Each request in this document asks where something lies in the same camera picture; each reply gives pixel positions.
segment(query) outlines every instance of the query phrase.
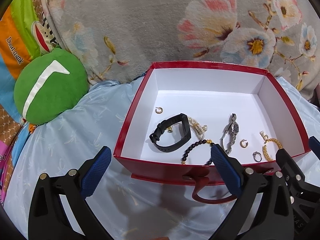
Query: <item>green pillow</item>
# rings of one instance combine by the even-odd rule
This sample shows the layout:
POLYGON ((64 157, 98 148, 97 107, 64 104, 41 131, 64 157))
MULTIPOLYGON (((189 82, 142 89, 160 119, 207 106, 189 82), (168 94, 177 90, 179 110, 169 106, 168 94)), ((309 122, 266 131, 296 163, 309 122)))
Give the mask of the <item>green pillow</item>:
POLYGON ((87 92, 87 74, 81 62, 56 48, 21 71, 13 97, 22 117, 41 125, 73 108, 87 92))

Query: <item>watch strap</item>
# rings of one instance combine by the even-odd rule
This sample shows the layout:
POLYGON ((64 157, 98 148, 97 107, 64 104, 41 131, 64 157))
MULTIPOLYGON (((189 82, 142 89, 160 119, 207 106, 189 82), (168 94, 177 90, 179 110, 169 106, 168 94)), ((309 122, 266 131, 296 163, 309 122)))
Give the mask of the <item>watch strap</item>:
POLYGON ((150 140, 153 142, 153 144, 156 146, 156 148, 162 152, 173 152, 180 147, 182 147, 184 144, 186 144, 191 139, 191 130, 189 126, 188 117, 185 114, 178 114, 176 116, 173 116, 167 120, 163 120, 161 123, 157 125, 156 130, 150 134, 149 136, 150 140), (165 132, 165 130, 178 122, 182 123, 182 129, 184 133, 184 137, 178 141, 177 143, 170 145, 170 146, 160 146, 157 144, 157 141, 160 140, 160 136, 165 132))

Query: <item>gold earring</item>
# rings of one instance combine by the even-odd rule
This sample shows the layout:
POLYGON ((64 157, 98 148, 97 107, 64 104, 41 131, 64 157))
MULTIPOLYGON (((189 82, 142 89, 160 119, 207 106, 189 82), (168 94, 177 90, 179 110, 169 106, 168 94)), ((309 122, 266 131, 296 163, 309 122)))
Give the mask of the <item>gold earring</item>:
POLYGON ((166 130, 168 130, 168 132, 173 132, 173 130, 172 130, 172 125, 169 126, 168 128, 166 128, 166 130))
MULTIPOLYGON (((264 139, 264 144, 266 144, 267 142, 274 142, 274 143, 278 146, 279 149, 282 149, 282 145, 281 145, 281 143, 280 143, 277 139, 275 139, 275 138, 270 138, 270 139, 269 139, 269 136, 266 135, 266 134, 264 134, 264 131, 261 131, 261 132, 260 132, 260 135, 261 135, 262 138, 264 139)), ((262 147, 262 153, 263 153, 265 159, 266 159, 268 162, 273 161, 273 159, 271 159, 270 156, 268 155, 267 146, 266 146, 266 145, 264 145, 264 146, 262 147)))
POLYGON ((157 113, 157 114, 161 114, 162 112, 163 112, 162 107, 156 107, 156 113, 157 113))
POLYGON ((247 146, 248 146, 248 142, 246 142, 245 143, 245 145, 243 145, 243 143, 246 141, 246 139, 242 139, 241 141, 240 141, 240 146, 242 147, 242 148, 246 148, 247 146))

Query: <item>jewelry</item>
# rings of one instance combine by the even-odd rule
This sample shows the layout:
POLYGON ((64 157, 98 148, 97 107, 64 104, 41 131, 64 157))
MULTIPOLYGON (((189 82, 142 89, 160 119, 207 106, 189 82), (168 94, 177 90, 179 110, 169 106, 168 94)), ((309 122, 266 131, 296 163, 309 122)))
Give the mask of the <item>jewelry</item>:
POLYGON ((223 133, 223 136, 221 137, 220 139, 220 145, 222 147, 222 149, 224 149, 224 151, 226 152, 226 154, 229 154, 231 153, 231 146, 235 144, 236 142, 236 136, 239 132, 239 125, 238 123, 236 122, 236 114, 232 114, 231 117, 230 117, 230 122, 229 124, 226 126, 225 130, 224 130, 224 133, 223 133), (231 131, 230 131, 230 141, 229 143, 227 144, 227 148, 225 149, 223 147, 223 139, 224 137, 226 136, 226 134, 228 133, 228 131, 230 130, 231 128, 231 131))
POLYGON ((156 113, 157 113, 157 114, 161 114, 162 112, 163 112, 162 107, 156 107, 156 113))
MULTIPOLYGON (((277 139, 275 139, 275 138, 270 138, 270 139, 269 139, 269 136, 266 135, 266 134, 264 134, 264 131, 261 131, 261 132, 260 132, 260 135, 261 135, 262 138, 264 139, 264 144, 266 144, 267 142, 274 142, 274 143, 278 146, 279 149, 282 149, 282 145, 281 145, 281 143, 280 143, 277 139)), ((268 162, 273 161, 273 159, 271 159, 270 156, 268 155, 267 146, 266 146, 266 145, 264 145, 264 146, 262 147, 262 153, 263 153, 265 159, 266 159, 268 162)))
MULTIPOLYGON (((184 151, 183 157, 181 158, 181 164, 186 164, 187 157, 188 157, 190 151, 192 151, 193 148, 195 148, 196 146, 198 146, 198 145, 200 145, 200 144, 206 144, 206 143, 208 143, 210 146, 213 145, 213 142, 212 142, 212 140, 210 140, 210 139, 209 139, 209 140, 199 140, 198 142, 195 142, 195 143, 191 144, 191 145, 188 147, 188 149, 186 149, 186 150, 184 151)), ((205 165, 211 165, 211 163, 212 163, 212 160, 211 160, 211 158, 210 158, 210 159, 206 162, 205 165)))
POLYGON ((241 146, 242 148, 247 148, 247 146, 248 146, 248 142, 246 142, 245 145, 243 145, 243 143, 244 143, 245 141, 246 141, 245 139, 242 139, 242 140, 240 141, 240 146, 241 146))
POLYGON ((154 146, 162 152, 173 152, 179 149, 181 146, 186 144, 187 141, 191 139, 191 130, 189 126, 188 117, 185 114, 178 114, 169 118, 168 120, 163 120, 161 123, 157 125, 157 128, 152 134, 150 134, 149 138, 153 142, 154 146), (160 141, 160 136, 164 133, 165 129, 169 128, 170 126, 178 122, 182 123, 184 137, 180 141, 170 146, 158 145, 157 141, 160 141))
POLYGON ((259 152, 254 152, 252 155, 253 155, 253 159, 255 160, 255 162, 259 163, 259 162, 262 161, 261 153, 259 153, 259 152))
POLYGON ((166 128, 166 130, 168 130, 168 132, 173 132, 172 125, 170 125, 168 128, 166 128))
POLYGON ((204 132, 207 131, 208 127, 206 125, 201 126, 196 119, 193 119, 190 116, 188 116, 188 121, 189 121, 190 127, 194 130, 198 139, 203 140, 204 132))

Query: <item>white stripe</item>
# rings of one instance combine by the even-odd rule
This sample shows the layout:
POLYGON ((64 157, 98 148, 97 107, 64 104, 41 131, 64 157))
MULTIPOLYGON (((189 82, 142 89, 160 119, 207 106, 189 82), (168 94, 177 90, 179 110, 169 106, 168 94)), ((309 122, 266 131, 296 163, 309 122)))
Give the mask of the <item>white stripe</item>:
POLYGON ((27 97, 26 102, 24 103, 23 111, 22 111, 22 117, 26 119, 27 111, 29 109, 30 104, 32 103, 33 99, 35 98, 36 94, 42 88, 46 80, 50 77, 50 75, 53 72, 63 73, 69 75, 70 72, 65 69, 64 66, 62 66, 58 61, 54 60, 51 62, 49 66, 45 68, 45 70, 41 73, 39 76, 37 82, 33 86, 33 88, 30 91, 30 94, 27 97))

